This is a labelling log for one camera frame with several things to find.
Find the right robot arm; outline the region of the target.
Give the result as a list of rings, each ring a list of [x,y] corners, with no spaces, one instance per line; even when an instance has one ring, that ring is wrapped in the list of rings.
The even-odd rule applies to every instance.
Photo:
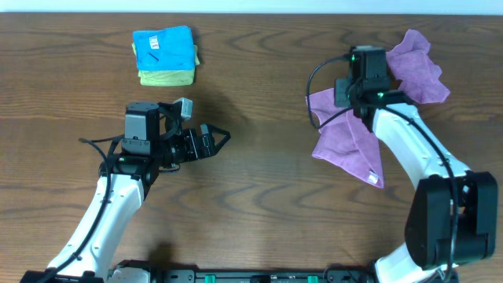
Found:
[[[337,79],[334,98],[393,152],[415,189],[405,242],[375,262],[374,280],[450,282],[457,266],[489,259],[496,247],[494,176],[457,160],[413,101],[387,83],[367,90],[360,79]]]

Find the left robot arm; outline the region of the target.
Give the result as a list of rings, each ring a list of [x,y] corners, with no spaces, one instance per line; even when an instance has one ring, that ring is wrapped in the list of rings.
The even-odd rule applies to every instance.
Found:
[[[120,239],[159,174],[216,155],[229,131],[203,124],[185,129],[193,103],[133,102],[126,106],[123,134],[101,153],[94,197],[72,237],[44,271],[27,271],[23,282],[161,282],[163,272],[126,261],[110,267]]]

